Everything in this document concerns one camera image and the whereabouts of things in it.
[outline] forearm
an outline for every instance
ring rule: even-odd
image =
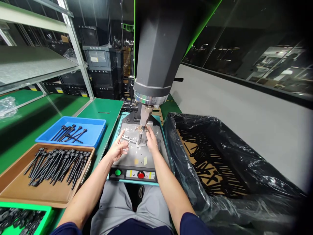
[[[73,197],[58,226],[66,222],[73,222],[79,229],[83,228],[100,198],[112,164],[113,161],[110,158],[103,157],[99,165]]]
[[[195,214],[190,201],[180,183],[171,172],[159,151],[153,153],[157,180],[169,208],[175,228],[179,234],[180,221],[185,212]]]

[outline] white wall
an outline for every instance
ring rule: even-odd
[[[171,94],[183,113],[219,118],[290,181],[307,192],[313,111],[180,65]]]

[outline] ultrasonic welding machine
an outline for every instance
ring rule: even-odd
[[[151,115],[153,107],[163,104],[171,90],[180,62],[213,15],[219,0],[135,1],[135,79],[137,112],[122,113],[118,129],[129,142],[128,154],[116,161],[109,180],[158,185],[145,129],[151,125],[159,150],[169,165],[161,122]]]

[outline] green start button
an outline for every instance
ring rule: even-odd
[[[121,171],[121,170],[116,170],[116,171],[115,171],[115,175],[116,175],[116,176],[121,175],[121,173],[122,173],[122,171]]]

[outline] label on bin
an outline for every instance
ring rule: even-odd
[[[90,60],[91,60],[92,62],[98,62],[98,57],[90,57]]]
[[[64,92],[63,92],[62,88],[60,88],[60,87],[56,87],[55,89],[56,89],[56,91],[57,91],[58,93],[60,93],[60,94],[64,94]]]

